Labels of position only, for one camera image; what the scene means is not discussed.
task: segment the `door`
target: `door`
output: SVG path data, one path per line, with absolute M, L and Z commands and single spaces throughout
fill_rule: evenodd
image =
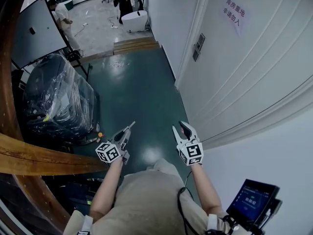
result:
M 253 118 L 313 75 L 313 0 L 231 0 L 246 9 L 238 34 L 228 0 L 209 0 L 179 91 L 200 140 Z

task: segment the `plastic-wrapped machine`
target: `plastic-wrapped machine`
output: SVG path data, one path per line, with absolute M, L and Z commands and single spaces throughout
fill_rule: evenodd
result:
M 78 140 L 99 122 L 99 95 L 63 56 L 51 54 L 32 71 L 23 95 L 23 121 L 37 135 Z

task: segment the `chinese text sign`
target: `chinese text sign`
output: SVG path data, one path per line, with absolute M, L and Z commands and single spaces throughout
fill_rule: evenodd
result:
M 232 0 L 225 0 L 220 13 L 236 29 L 237 34 L 240 36 L 247 19 L 246 9 Z

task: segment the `small display screen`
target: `small display screen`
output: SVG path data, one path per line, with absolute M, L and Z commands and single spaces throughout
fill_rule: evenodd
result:
M 270 198 L 268 192 L 243 186 L 233 202 L 233 207 L 249 219 L 255 220 L 267 204 L 268 198 Z

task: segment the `person in black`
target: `person in black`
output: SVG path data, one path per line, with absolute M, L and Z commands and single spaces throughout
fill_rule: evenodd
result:
M 122 17 L 133 12 L 131 0 L 120 0 L 119 1 L 119 10 L 121 12 L 120 17 L 119 17 L 119 23 L 123 24 Z

